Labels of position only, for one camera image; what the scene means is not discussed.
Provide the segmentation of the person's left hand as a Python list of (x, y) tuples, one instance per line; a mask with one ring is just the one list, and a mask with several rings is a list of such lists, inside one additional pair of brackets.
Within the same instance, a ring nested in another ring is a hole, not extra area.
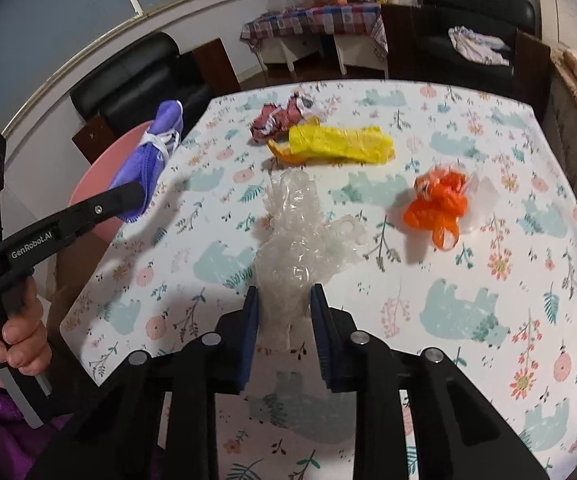
[(23, 307), (4, 324), (0, 333), (0, 363), (8, 363), (26, 376), (37, 376), (49, 367), (52, 350), (32, 276), (26, 279), (23, 300)]

